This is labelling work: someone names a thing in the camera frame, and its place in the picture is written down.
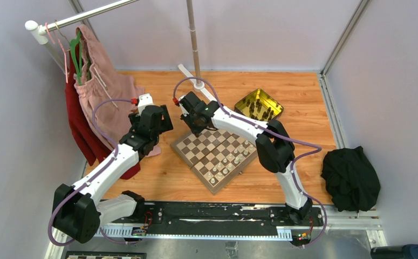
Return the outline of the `wooden chess board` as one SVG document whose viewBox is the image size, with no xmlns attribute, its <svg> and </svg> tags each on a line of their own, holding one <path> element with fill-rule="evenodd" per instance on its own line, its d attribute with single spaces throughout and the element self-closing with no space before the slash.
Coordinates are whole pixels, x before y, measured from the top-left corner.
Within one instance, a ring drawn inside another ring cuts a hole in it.
<svg viewBox="0 0 418 259">
<path fill-rule="evenodd" d="M 255 146 L 224 129 L 188 132 L 170 144 L 212 194 L 218 193 L 257 158 Z"/>
</svg>

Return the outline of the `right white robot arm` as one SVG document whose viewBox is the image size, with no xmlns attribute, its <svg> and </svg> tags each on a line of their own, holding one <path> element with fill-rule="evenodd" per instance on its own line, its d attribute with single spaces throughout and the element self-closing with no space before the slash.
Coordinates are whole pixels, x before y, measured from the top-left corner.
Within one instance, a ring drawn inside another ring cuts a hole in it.
<svg viewBox="0 0 418 259">
<path fill-rule="evenodd" d="M 216 100 L 205 103 L 194 92 L 173 98 L 173 102 L 182 110 L 181 120 L 194 135 L 212 128 L 226 130 L 251 142 L 260 164 L 279 181 L 290 222 L 299 226 L 309 219 L 312 199 L 298 180 L 293 164 L 295 146 L 281 122 L 248 118 Z"/>
</svg>

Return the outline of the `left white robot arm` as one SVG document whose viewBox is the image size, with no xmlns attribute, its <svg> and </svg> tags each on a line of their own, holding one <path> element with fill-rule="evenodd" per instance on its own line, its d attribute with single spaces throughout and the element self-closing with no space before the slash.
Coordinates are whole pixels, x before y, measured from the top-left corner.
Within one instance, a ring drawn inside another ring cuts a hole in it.
<svg viewBox="0 0 418 259">
<path fill-rule="evenodd" d="M 126 217 L 133 223 L 144 219 L 142 196 L 126 191 L 115 199 L 102 200 L 102 197 L 125 172 L 154 149 L 160 134 L 171 131 L 173 125 L 165 105 L 147 105 L 130 118 L 132 129 L 97 168 L 73 185 L 62 184 L 55 190 L 47 227 L 53 244 L 62 246 L 53 237 L 53 229 L 60 230 L 73 241 L 86 243 L 101 226 L 119 218 Z"/>
</svg>

